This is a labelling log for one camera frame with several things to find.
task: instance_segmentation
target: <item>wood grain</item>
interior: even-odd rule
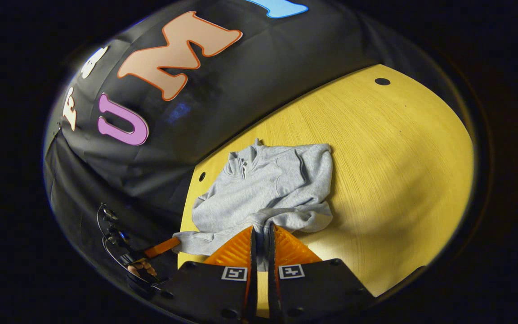
[[[376,78],[391,84],[378,85]],[[269,146],[331,145],[333,222],[317,233],[294,234],[323,260],[343,259],[375,296],[437,256],[469,200],[473,145],[461,121],[425,86],[378,64],[282,107],[198,164],[181,231],[197,230],[195,198],[209,189],[228,153],[255,138]],[[178,266],[205,258],[179,253]],[[267,310],[263,272],[258,315],[268,316]]]

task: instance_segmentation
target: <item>wooden table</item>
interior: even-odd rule
[[[267,146],[331,145],[328,201],[335,217],[320,232],[295,235],[323,260],[343,259],[375,296],[437,256],[469,199],[473,144],[459,118],[425,86],[378,64],[305,94],[199,163],[181,231],[197,230],[195,198],[209,189],[228,153],[255,138]],[[205,258],[179,253],[177,266]],[[258,275],[257,314],[268,317],[267,272]]]

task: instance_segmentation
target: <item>letter m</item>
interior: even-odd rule
[[[197,55],[189,44],[203,49],[204,57],[212,57],[238,41],[243,33],[229,31],[186,12],[171,20],[163,29],[166,46],[141,49],[129,55],[123,62],[117,76],[136,76],[161,90],[163,100],[173,100],[187,83],[184,73],[173,76],[163,68],[189,68],[201,66]]]

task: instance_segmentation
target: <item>gray sweatshirt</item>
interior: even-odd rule
[[[257,269],[266,271],[271,223],[290,232],[316,232],[333,219],[324,201],[332,171],[329,144],[265,146],[256,139],[229,153],[214,184],[193,204],[192,219],[200,232],[175,233],[181,244],[174,251],[210,256],[253,225]]]

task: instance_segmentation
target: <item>yellow wooden surface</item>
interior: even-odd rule
[[[386,78],[390,85],[378,85]],[[247,129],[195,168],[181,231],[195,198],[228,159],[253,144],[329,143],[335,216],[317,233],[294,233],[323,260],[341,258],[378,296],[441,251],[456,229],[473,180],[465,127],[434,93],[376,65],[321,86]],[[202,172],[206,177],[199,182]],[[205,256],[179,253],[178,266]],[[258,315],[268,315],[267,273],[259,273]]]

